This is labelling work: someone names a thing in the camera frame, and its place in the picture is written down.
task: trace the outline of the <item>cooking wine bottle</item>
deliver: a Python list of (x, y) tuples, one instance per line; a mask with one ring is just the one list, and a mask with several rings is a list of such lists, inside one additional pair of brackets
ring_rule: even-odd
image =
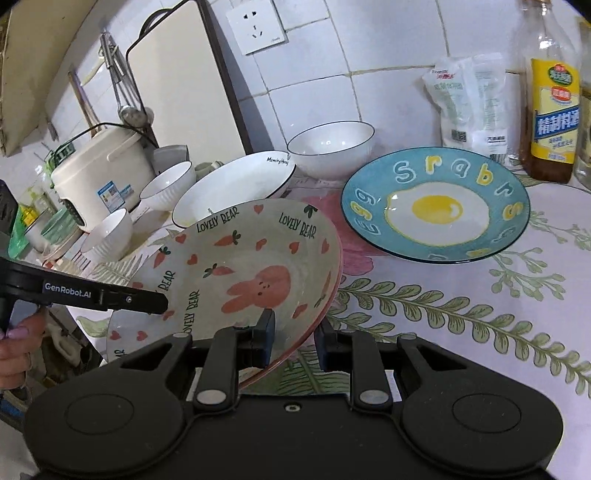
[(519, 156), (534, 179), (568, 183), (580, 124), (580, 59), (551, 0), (524, 0), (519, 28), (522, 131)]

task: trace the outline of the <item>rice cooker handle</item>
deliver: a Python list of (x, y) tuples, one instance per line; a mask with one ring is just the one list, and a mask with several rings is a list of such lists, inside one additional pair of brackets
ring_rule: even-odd
[(109, 153), (107, 155), (107, 161), (115, 161), (117, 160), (118, 157), (121, 156), (121, 154), (129, 149), (130, 147), (132, 147), (133, 145), (135, 145), (138, 141), (139, 138), (141, 137), (141, 135), (139, 133), (134, 133), (133, 135), (131, 135), (131, 137), (129, 137), (127, 140), (125, 140), (120, 146), (118, 146), (116, 149), (114, 149), (111, 153)]

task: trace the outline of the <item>fried egg print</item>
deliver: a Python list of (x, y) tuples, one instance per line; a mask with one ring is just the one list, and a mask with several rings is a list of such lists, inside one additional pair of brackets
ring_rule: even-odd
[(488, 205), (473, 191), (426, 182), (388, 197), (386, 221), (416, 243), (448, 247), (475, 240), (489, 225)]

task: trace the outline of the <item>rice cooker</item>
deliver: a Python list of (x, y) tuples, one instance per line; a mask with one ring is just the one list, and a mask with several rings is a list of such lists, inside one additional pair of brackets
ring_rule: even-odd
[(133, 209), (154, 179), (140, 139), (126, 128), (101, 130), (51, 174), (61, 201), (85, 232), (122, 207)]

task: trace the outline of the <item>pink bunny plate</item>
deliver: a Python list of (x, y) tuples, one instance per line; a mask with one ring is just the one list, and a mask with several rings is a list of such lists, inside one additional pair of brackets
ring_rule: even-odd
[(254, 325), (275, 311), (271, 365), (241, 373), (251, 383), (291, 355), (335, 297), (342, 247), (334, 224), (314, 206), (286, 199), (243, 203), (168, 237), (130, 286), (168, 297), (163, 315), (120, 310), (107, 333), (113, 361), (176, 332), (212, 338), (221, 328)]

